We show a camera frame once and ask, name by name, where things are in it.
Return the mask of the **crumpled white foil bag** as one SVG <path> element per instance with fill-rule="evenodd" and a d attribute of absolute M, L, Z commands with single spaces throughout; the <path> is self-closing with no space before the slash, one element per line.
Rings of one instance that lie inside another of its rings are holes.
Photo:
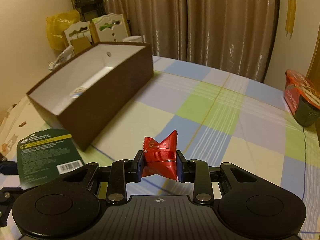
<path fill-rule="evenodd" d="M 74 47 L 72 45 L 69 45 L 57 58 L 55 61 L 51 62 L 49 64 L 49 70 L 52 71 L 61 64 L 65 63 L 66 61 L 70 60 L 74 53 Z"/>

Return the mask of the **brown curtain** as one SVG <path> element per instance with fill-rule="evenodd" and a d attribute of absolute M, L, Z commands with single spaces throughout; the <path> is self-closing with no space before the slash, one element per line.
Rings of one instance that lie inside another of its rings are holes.
<path fill-rule="evenodd" d="M 105 0 L 154 55 L 263 81 L 280 0 Z"/>

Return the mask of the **red snack packet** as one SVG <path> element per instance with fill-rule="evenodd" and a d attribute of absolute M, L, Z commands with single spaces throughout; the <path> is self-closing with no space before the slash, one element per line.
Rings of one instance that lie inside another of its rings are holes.
<path fill-rule="evenodd" d="M 174 130 L 161 142 L 157 142 L 151 137 L 144 138 L 143 153 L 145 165 L 142 177 L 157 174 L 177 181 L 177 135 L 177 131 Z"/>

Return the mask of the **green blister card package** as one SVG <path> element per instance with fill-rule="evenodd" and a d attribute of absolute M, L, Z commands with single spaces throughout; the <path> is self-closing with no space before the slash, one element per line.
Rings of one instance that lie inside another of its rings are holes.
<path fill-rule="evenodd" d="M 35 132 L 17 144 L 17 169 L 24 190 L 45 184 L 84 165 L 64 129 Z"/>

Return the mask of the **yellow wall strips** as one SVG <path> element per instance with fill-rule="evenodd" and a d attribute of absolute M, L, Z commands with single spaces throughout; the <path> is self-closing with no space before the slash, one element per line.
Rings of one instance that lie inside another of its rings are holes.
<path fill-rule="evenodd" d="M 289 35 L 290 39 L 292 37 L 293 29 L 295 25 L 296 6 L 297 6 L 296 0 L 288 0 L 285 31 L 286 31 L 286 36 Z"/>

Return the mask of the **small cardboard carton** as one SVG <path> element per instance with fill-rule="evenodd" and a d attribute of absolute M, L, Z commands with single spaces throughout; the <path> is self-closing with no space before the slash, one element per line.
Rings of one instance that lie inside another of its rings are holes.
<path fill-rule="evenodd" d="M 86 37 L 86 36 L 71 40 L 71 45 L 74 48 L 75 54 L 79 54 L 82 51 L 84 51 L 87 48 L 92 46 L 91 42 L 89 41 L 88 37 Z"/>

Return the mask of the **red instant noodle bowl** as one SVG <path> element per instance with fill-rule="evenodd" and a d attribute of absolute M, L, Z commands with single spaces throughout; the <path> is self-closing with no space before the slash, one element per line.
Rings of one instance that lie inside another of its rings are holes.
<path fill-rule="evenodd" d="M 294 119 L 303 127 L 313 125 L 319 119 L 319 92 L 302 74 L 288 69 L 284 99 Z"/>

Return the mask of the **yellow plastic bag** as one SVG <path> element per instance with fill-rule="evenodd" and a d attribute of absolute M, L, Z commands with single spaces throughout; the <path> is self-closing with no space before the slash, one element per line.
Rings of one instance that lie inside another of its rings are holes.
<path fill-rule="evenodd" d="M 73 23 L 80 21 L 80 14 L 77 10 L 61 12 L 46 18 L 46 35 L 52 50 L 62 51 L 65 49 L 63 33 Z"/>

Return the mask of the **checkered tablecloth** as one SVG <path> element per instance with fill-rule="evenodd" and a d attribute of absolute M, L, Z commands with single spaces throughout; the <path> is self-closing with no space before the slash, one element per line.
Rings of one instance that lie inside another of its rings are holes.
<path fill-rule="evenodd" d="M 145 137 L 178 132 L 177 148 L 210 166 L 234 163 L 306 205 L 302 239 L 319 239 L 319 142 L 292 116 L 283 92 L 242 76 L 156 56 L 154 77 L 92 141 L 84 162 L 131 159 Z"/>

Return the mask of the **brown cardboard box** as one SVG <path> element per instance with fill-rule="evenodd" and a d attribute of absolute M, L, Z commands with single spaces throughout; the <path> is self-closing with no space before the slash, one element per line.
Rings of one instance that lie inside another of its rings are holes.
<path fill-rule="evenodd" d="M 27 97 L 84 151 L 153 75 L 150 44 L 98 42 L 52 70 Z"/>

